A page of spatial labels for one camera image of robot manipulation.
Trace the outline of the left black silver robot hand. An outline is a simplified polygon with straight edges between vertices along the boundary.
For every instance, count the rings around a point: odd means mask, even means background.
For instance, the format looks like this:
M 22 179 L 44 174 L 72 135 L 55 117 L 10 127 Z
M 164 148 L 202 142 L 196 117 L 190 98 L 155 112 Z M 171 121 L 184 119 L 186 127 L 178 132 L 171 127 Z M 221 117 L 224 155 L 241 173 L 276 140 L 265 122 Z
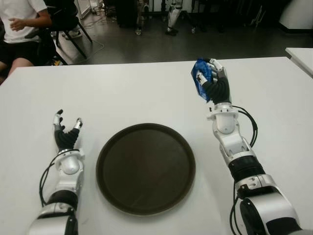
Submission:
M 63 118 L 61 117 L 63 110 L 60 109 L 54 116 L 53 119 L 53 132 L 56 146 L 60 151 L 66 149 L 74 149 L 75 143 L 78 139 L 80 129 L 83 126 L 81 118 L 78 118 L 74 127 L 68 131 L 64 132 L 65 126 L 61 125 Z

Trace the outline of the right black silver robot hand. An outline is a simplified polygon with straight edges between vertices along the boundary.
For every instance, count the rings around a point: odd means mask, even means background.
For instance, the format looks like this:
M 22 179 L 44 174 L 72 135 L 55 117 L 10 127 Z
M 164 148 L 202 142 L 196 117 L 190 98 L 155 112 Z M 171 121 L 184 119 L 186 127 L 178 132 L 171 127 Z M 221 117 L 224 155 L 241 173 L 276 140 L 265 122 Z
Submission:
M 197 60 L 196 80 L 200 85 L 200 94 L 206 102 L 214 104 L 231 102 L 230 88 L 226 69 L 216 59 Z

